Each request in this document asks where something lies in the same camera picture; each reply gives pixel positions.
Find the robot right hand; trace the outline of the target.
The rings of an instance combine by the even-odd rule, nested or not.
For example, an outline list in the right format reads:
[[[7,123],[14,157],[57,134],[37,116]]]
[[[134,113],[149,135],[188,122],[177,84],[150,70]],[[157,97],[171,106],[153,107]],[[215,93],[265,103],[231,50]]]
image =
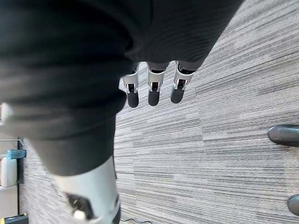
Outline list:
[[[66,196],[71,214],[117,224],[116,114],[137,107],[138,68],[158,104],[175,61],[179,103],[242,1],[3,0],[0,3],[1,130],[29,140]]]

